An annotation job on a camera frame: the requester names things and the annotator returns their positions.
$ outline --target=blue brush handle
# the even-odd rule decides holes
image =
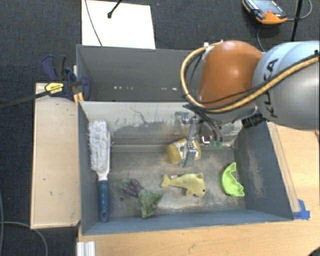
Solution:
[[[101,180],[98,182],[98,207],[99,207],[99,217],[102,223],[106,223],[109,218],[109,191],[108,191],[108,181]]]

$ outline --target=white bristles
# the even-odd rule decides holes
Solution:
[[[91,149],[91,168],[98,174],[99,181],[107,180],[109,172],[110,134],[104,120],[89,122],[89,147]]]

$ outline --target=clamp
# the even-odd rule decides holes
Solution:
[[[62,97],[70,101],[88,101],[91,93],[91,84],[87,75],[77,81],[77,76],[70,67],[65,68],[66,56],[48,55],[41,61],[41,68],[50,81],[58,82],[54,87],[52,83],[45,87],[51,97]]]

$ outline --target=yellow stuffed fish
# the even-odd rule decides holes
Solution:
[[[184,174],[182,176],[177,176],[174,178],[169,178],[168,175],[163,175],[161,188],[169,185],[185,188],[187,196],[196,195],[202,198],[206,193],[206,185],[204,182],[204,175],[202,173]]]

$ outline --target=yellow cable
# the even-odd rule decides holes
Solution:
[[[182,89],[183,89],[183,92],[185,94],[185,96],[189,99],[189,101],[191,103],[193,103],[194,105],[196,105],[197,107],[200,107],[200,108],[206,108],[206,106],[204,106],[203,104],[201,104],[200,102],[196,101],[190,94],[189,94],[189,90],[187,88],[187,85],[186,85],[186,81],[185,81],[185,69],[186,69],[186,66],[187,66],[187,63],[190,61],[190,59],[195,56],[196,54],[202,52],[202,51],[205,51],[208,47],[212,47],[212,46],[215,46],[217,44],[220,44],[219,42],[218,43],[214,43],[214,44],[211,44],[209,46],[204,46],[204,47],[201,47],[199,49],[196,49],[195,51],[191,52],[186,58],[185,60],[183,61],[182,63],[182,66],[181,66],[181,70],[180,70],[180,80],[181,80],[181,86],[182,86]],[[254,93],[250,94],[249,96],[245,97],[244,99],[236,102],[236,103],[233,103],[229,106],[225,106],[225,107],[221,107],[221,108],[217,108],[217,109],[208,109],[206,110],[207,112],[210,112],[210,113],[221,113],[221,112],[226,112],[226,111],[231,111],[233,109],[236,109],[238,107],[241,107],[249,102],[251,102],[252,100],[256,99],[257,97],[261,96],[263,93],[265,93],[267,90],[271,89],[272,87],[274,87],[275,85],[277,85],[279,82],[281,82],[283,79],[285,79],[286,77],[292,75],[293,73],[305,68],[305,67],[308,67],[316,62],[319,61],[319,57],[316,56],[316,57],[313,57],[309,60],[306,60],[302,63],[299,63],[291,68],[289,68],[288,70],[286,70],[284,73],[282,73],[281,75],[279,75],[278,77],[276,77],[275,79],[272,79],[270,82],[266,83],[263,87],[261,87],[260,89],[258,89],[257,91],[255,91]]]

